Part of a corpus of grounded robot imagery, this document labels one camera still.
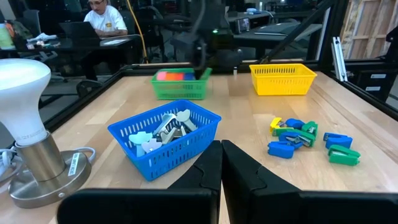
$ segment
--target yellow basket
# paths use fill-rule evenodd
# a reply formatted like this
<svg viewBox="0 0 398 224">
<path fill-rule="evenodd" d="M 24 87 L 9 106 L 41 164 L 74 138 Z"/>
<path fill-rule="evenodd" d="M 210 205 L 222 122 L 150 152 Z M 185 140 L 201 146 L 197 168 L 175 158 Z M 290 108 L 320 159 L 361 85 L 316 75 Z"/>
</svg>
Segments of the yellow basket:
<svg viewBox="0 0 398 224">
<path fill-rule="evenodd" d="M 260 96 L 306 95 L 317 74 L 300 63 L 250 65 L 254 88 Z"/>
</svg>

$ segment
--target yellow cable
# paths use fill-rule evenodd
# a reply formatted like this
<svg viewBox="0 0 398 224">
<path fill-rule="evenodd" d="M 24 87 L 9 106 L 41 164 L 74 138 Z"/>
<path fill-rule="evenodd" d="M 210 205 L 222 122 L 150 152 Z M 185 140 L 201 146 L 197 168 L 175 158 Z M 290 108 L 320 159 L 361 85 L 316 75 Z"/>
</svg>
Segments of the yellow cable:
<svg viewBox="0 0 398 224">
<path fill-rule="evenodd" d="M 132 10 L 132 7 L 131 7 L 131 5 L 130 5 L 130 0 L 126 0 L 126 2 L 127 2 L 127 5 L 129 6 L 131 15 L 132 15 L 132 17 L 134 18 L 134 21 L 135 21 L 136 24 L 137 24 L 139 36 L 141 37 L 142 49 L 144 50 L 144 59 L 145 59 L 145 61 L 148 63 L 148 56 L 147 56 L 147 50 L 146 50 L 146 48 L 145 48 L 144 36 L 142 35 L 141 28 L 139 27 L 139 24 L 138 24 L 136 15 L 134 14 L 134 11 Z"/>
</svg>

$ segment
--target plastic basket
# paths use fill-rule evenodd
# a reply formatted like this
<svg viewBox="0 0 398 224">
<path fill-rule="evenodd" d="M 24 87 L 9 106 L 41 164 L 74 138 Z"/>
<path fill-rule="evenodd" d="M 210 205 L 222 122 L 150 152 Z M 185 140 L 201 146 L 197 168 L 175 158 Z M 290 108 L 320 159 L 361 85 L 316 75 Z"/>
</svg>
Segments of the plastic basket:
<svg viewBox="0 0 398 224">
<path fill-rule="evenodd" d="M 207 68 L 200 80 L 158 81 L 156 80 L 158 72 L 194 72 L 193 68 L 161 69 L 154 75 L 151 82 L 156 96 L 160 100 L 203 100 L 206 97 L 206 84 L 211 71 L 211 68 Z"/>
<path fill-rule="evenodd" d="M 306 95 L 317 74 L 300 63 L 250 65 L 258 95 Z"/>
<path fill-rule="evenodd" d="M 198 127 L 197 130 L 151 153 L 141 157 L 136 156 L 137 150 L 129 140 L 130 134 L 136 134 L 139 131 L 153 133 L 161 124 L 163 114 L 177 114 L 178 111 L 185 109 L 191 111 L 190 120 Z M 214 140 L 219 121 L 221 121 L 221 117 L 217 114 L 188 100 L 178 100 L 111 124 L 108 126 L 108 130 L 145 179 L 151 181 L 204 151 Z M 178 121 L 174 120 L 167 129 L 171 130 L 173 126 L 180 125 Z"/>
</svg>

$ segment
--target white t-shirt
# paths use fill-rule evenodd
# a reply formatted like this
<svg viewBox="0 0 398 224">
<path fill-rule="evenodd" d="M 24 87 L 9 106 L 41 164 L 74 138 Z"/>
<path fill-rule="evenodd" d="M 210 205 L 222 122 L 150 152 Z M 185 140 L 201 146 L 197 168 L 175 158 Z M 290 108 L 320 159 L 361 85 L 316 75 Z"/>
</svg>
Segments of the white t-shirt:
<svg viewBox="0 0 398 224">
<path fill-rule="evenodd" d="M 105 13 L 98 15 L 91 10 L 85 17 L 85 22 L 90 22 L 94 29 L 105 32 L 127 30 L 122 15 L 113 6 L 106 6 Z"/>
</svg>

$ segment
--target green basket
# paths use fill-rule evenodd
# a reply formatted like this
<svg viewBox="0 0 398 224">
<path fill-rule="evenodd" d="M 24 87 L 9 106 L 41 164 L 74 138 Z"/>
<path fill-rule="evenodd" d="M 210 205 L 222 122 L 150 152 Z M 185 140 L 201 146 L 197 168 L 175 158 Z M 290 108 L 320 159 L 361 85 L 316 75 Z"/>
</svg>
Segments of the green basket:
<svg viewBox="0 0 398 224">
<path fill-rule="evenodd" d="M 158 81 L 159 72 L 193 73 L 193 68 L 160 69 L 152 78 L 152 85 L 159 100 L 203 100 L 206 97 L 206 83 L 212 69 L 206 68 L 199 80 Z"/>
</svg>

